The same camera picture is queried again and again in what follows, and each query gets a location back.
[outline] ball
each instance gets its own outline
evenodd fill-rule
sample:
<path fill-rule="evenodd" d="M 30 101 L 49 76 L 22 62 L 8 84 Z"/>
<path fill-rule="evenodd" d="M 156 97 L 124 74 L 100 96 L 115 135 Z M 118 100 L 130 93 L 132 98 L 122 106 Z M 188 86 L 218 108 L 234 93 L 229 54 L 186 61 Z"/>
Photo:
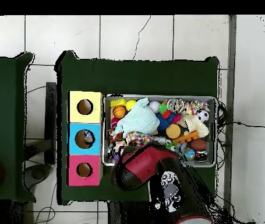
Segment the ball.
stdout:
<path fill-rule="evenodd" d="M 122 118 L 126 114 L 126 108 L 124 108 L 124 106 L 115 107 L 112 113 L 116 118 Z"/>
<path fill-rule="evenodd" d="M 127 103 L 126 103 L 127 111 L 130 111 L 131 108 L 135 105 L 135 103 L 136 103 L 136 100 L 128 100 Z"/>
<path fill-rule="evenodd" d="M 195 151 L 204 151 L 207 148 L 207 143 L 202 139 L 192 140 L 190 147 Z"/>
<path fill-rule="evenodd" d="M 119 122 L 119 120 L 120 119 L 116 118 L 116 117 L 112 118 L 112 120 L 111 120 L 111 128 L 115 128 L 117 123 Z"/>
<path fill-rule="evenodd" d="M 195 158 L 195 151 L 191 148 L 186 148 L 184 150 L 184 158 L 185 160 L 193 160 Z"/>
<path fill-rule="evenodd" d="M 167 105 L 165 105 L 165 104 L 160 104 L 160 106 L 159 106 L 159 112 L 160 112 L 161 114 L 164 114 L 166 110 L 167 110 Z"/>
<path fill-rule="evenodd" d="M 176 124 L 171 124 L 167 130 L 166 130 L 166 133 L 167 133 L 167 136 L 170 138 L 170 139 L 175 139 L 177 137 L 180 136 L 181 134 L 181 129 L 178 125 Z"/>
<path fill-rule="evenodd" d="M 159 112 L 159 106 L 160 106 L 160 103 L 157 101 L 151 101 L 149 104 L 149 108 L 155 113 Z"/>
<path fill-rule="evenodd" d="M 196 115 L 199 117 L 199 120 L 201 122 L 206 122 L 209 119 L 209 113 L 205 110 L 197 111 Z"/>

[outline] wooden block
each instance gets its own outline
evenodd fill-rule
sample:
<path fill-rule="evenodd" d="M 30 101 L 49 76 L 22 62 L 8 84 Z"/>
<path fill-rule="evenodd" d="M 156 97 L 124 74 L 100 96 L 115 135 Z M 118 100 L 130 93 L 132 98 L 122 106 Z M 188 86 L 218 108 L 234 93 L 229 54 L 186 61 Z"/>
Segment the wooden block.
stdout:
<path fill-rule="evenodd" d="M 67 186 L 99 186 L 102 176 L 103 164 L 99 155 L 69 156 Z"/>
<path fill-rule="evenodd" d="M 94 142 L 83 135 L 83 130 L 90 131 Z M 70 123 L 69 134 L 70 155 L 100 155 L 101 154 L 101 124 Z"/>
<path fill-rule="evenodd" d="M 69 91 L 68 103 L 71 123 L 100 124 L 102 118 L 102 98 L 100 92 Z M 90 105 L 91 112 L 84 112 L 84 105 Z"/>

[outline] toy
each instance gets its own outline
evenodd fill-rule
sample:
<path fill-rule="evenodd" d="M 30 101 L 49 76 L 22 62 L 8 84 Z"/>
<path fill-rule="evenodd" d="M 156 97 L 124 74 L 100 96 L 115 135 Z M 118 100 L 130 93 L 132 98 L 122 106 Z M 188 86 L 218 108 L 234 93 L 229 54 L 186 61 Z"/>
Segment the toy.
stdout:
<path fill-rule="evenodd" d="M 166 111 L 165 111 L 164 113 L 162 113 L 162 117 L 163 117 L 163 118 L 168 118 L 170 115 L 171 115 L 171 111 L 169 111 L 169 110 L 167 110 L 167 109 L 166 109 Z"/>
<path fill-rule="evenodd" d="M 195 151 L 191 148 L 186 148 L 184 150 L 184 158 L 187 161 L 193 160 L 195 158 Z"/>
<path fill-rule="evenodd" d="M 181 129 L 178 125 L 176 124 L 171 124 L 167 129 L 166 129 L 167 136 L 170 139 L 175 139 L 180 136 L 181 134 Z"/>
<path fill-rule="evenodd" d="M 209 119 L 209 113 L 206 110 L 199 110 L 196 115 L 201 122 L 206 122 Z"/>
<path fill-rule="evenodd" d="M 197 115 L 183 114 L 177 124 L 187 128 L 189 132 L 197 131 L 199 138 L 204 138 L 209 134 L 209 129 L 199 120 Z"/>
<path fill-rule="evenodd" d="M 157 128 L 159 131 L 165 131 L 171 125 L 171 122 L 164 119 L 160 113 L 157 113 L 156 117 L 159 119 L 160 122 Z"/>
<path fill-rule="evenodd" d="M 172 141 L 170 139 L 167 139 L 165 136 L 153 136 L 152 139 L 163 145 L 172 143 Z"/>
<path fill-rule="evenodd" d="M 127 111 L 130 111 L 131 108 L 135 105 L 135 103 L 136 103 L 136 100 L 128 100 L 126 104 Z"/>
<path fill-rule="evenodd" d="M 126 114 L 126 109 L 124 106 L 118 106 L 113 109 L 112 113 L 116 118 L 123 118 Z"/>
<path fill-rule="evenodd" d="M 166 104 L 160 104 L 158 109 L 159 109 L 160 114 L 164 114 L 164 112 L 167 110 L 167 105 Z"/>
<path fill-rule="evenodd" d="M 195 151 L 204 151 L 207 148 L 207 143 L 202 139 L 192 140 L 190 147 Z"/>
<path fill-rule="evenodd" d="M 131 142 L 133 142 L 136 145 L 143 145 L 147 144 L 152 140 L 152 137 L 149 135 L 145 135 L 144 133 L 140 132 L 130 132 L 126 137 L 126 143 L 129 145 Z"/>
<path fill-rule="evenodd" d="M 208 160 L 208 152 L 207 151 L 196 151 L 195 152 L 195 160 L 198 162 L 205 162 Z"/>
<path fill-rule="evenodd" d="M 148 107 L 148 98 L 138 100 L 131 110 L 116 125 L 112 135 L 123 132 L 126 137 L 128 133 L 137 131 L 141 133 L 151 134 L 159 126 L 159 119 Z"/>
<path fill-rule="evenodd" d="M 151 101 L 149 104 L 150 109 L 152 109 L 153 112 L 158 113 L 159 112 L 159 106 L 160 103 L 155 101 Z"/>
<path fill-rule="evenodd" d="M 209 104 L 206 101 L 195 100 L 189 103 L 189 107 L 187 107 L 186 112 L 189 115 L 195 115 L 199 110 L 209 110 Z"/>
<path fill-rule="evenodd" d="M 191 140 L 195 140 L 195 139 L 198 139 L 197 131 L 193 131 L 191 133 L 188 133 L 187 131 L 185 131 L 183 135 L 179 136 L 176 139 L 173 139 L 172 141 L 178 144 L 178 143 L 184 143 L 185 141 L 190 142 Z"/>
<path fill-rule="evenodd" d="M 182 99 L 169 99 L 167 101 L 167 109 L 173 113 L 180 114 L 184 110 L 184 102 Z"/>
<path fill-rule="evenodd" d="M 126 106 L 127 101 L 125 99 L 120 100 L 112 100 L 111 101 L 111 107 L 117 107 L 117 106 Z"/>
<path fill-rule="evenodd" d="M 177 122 L 179 122 L 181 119 L 181 115 L 180 114 L 176 114 L 175 117 L 172 119 L 172 123 L 176 124 Z"/>
<path fill-rule="evenodd" d="M 176 152 L 177 144 L 174 143 L 174 142 L 171 142 L 171 143 L 166 144 L 165 147 L 166 147 L 167 149 L 171 150 L 171 151 Z"/>
<path fill-rule="evenodd" d="M 117 123 L 119 122 L 119 120 L 120 119 L 116 118 L 116 117 L 112 118 L 112 120 L 111 120 L 111 128 L 115 128 Z"/>
<path fill-rule="evenodd" d="M 185 149 L 187 147 L 187 142 L 178 144 L 178 147 L 179 147 L 179 153 L 183 156 L 184 155 L 184 151 L 185 151 Z"/>

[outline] dark green table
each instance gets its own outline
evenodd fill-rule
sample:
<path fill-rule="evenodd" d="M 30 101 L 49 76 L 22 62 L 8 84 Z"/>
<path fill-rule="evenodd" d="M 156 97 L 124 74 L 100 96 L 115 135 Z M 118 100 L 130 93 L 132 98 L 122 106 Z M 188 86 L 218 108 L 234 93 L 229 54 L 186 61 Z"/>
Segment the dark green table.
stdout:
<path fill-rule="evenodd" d="M 217 97 L 218 59 L 205 61 L 109 61 L 77 59 L 71 51 L 61 54 L 55 65 L 58 74 L 58 202 L 74 201 L 148 201 L 147 186 L 123 192 L 109 182 L 111 167 L 104 167 L 98 187 L 66 186 L 67 91 L 95 91 L 106 95 L 189 95 Z M 197 168 L 197 173 L 215 192 L 215 167 Z"/>
<path fill-rule="evenodd" d="M 0 200 L 34 201 L 22 183 L 26 68 L 33 54 L 0 57 Z"/>

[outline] gray bin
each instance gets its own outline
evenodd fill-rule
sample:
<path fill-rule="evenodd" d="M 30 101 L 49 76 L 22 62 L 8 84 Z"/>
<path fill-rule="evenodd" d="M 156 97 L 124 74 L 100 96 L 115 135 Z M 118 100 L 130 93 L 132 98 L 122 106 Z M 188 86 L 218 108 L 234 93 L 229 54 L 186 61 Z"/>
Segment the gray bin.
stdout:
<path fill-rule="evenodd" d="M 192 160 L 190 162 L 183 162 L 184 166 L 191 165 L 193 167 L 212 167 L 216 163 L 217 156 L 217 107 L 218 102 L 217 99 L 210 96 L 163 96 L 163 95 L 140 95 L 140 94 L 124 94 L 123 96 L 113 96 L 112 94 L 108 94 L 104 97 L 104 118 L 103 118 L 103 163 L 106 166 L 113 166 L 114 163 L 111 159 L 107 158 L 109 139 L 107 130 L 111 128 L 111 101 L 119 100 L 123 98 L 125 100 L 139 100 L 142 98 L 148 98 L 149 101 L 157 100 L 159 102 L 163 102 L 164 100 L 168 100 L 171 98 L 182 99 L 186 102 L 191 102 L 194 100 L 203 100 L 209 103 L 209 120 L 205 122 L 205 125 L 209 129 L 208 136 L 203 139 L 207 142 L 207 149 L 209 153 L 209 159 L 206 162 L 197 162 Z"/>

